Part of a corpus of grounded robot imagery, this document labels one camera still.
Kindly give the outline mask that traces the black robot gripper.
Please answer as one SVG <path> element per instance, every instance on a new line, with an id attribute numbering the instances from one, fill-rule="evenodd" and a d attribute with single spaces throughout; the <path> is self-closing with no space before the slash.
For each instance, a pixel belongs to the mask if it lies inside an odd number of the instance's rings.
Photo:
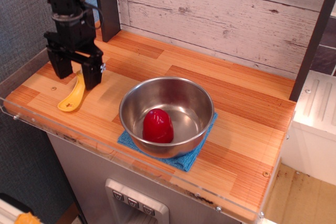
<path id="1" fill-rule="evenodd" d="M 56 76 L 64 79 L 73 73 L 71 63 L 81 64 L 86 90 L 92 90 L 102 80 L 103 52 L 94 44 L 95 21 L 92 11 L 77 17 L 58 16 L 56 31 L 46 32 L 47 53 Z"/>

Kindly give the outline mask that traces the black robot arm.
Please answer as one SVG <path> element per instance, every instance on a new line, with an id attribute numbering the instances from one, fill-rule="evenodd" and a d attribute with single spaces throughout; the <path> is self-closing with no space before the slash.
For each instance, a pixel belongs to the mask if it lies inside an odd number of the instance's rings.
<path id="1" fill-rule="evenodd" d="M 1 0 L 1 63 L 22 63 L 47 39 L 49 61 L 58 78 L 81 65 L 84 88 L 101 83 L 106 68 L 103 52 L 95 45 L 93 10 L 86 0 Z"/>

